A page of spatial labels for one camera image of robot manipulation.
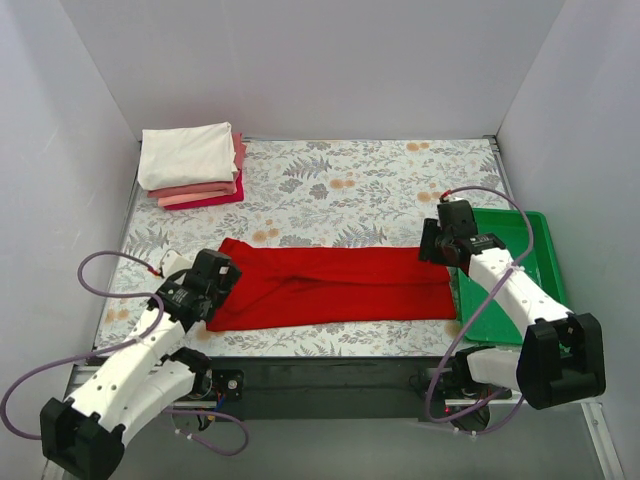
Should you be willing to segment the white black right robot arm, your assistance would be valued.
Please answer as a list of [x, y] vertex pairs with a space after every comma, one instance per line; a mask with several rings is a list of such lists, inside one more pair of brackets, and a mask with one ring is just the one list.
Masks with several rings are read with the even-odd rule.
[[466, 200], [444, 200], [424, 222], [422, 261], [453, 267], [481, 286], [522, 338], [518, 351], [475, 347], [455, 354], [454, 389], [475, 397], [488, 385], [519, 392], [533, 408], [596, 397], [606, 389], [602, 328], [547, 294], [492, 233], [478, 230]]

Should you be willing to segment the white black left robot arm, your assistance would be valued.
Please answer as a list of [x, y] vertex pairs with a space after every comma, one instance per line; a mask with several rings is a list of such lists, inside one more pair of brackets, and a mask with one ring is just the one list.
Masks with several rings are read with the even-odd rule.
[[220, 405], [237, 400], [242, 376], [217, 372], [205, 354], [175, 344], [192, 326], [210, 322], [241, 277], [223, 253], [204, 249], [193, 262], [167, 261], [164, 281], [125, 346], [112, 353], [65, 400], [40, 413], [44, 456], [79, 479], [107, 479], [131, 440], [175, 401]]

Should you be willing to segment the red t shirt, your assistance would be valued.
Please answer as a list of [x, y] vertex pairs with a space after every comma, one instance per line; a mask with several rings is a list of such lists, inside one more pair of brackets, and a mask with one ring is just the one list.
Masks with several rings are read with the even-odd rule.
[[242, 276], [207, 328], [245, 331], [343, 322], [452, 320], [444, 266], [415, 247], [220, 246]]

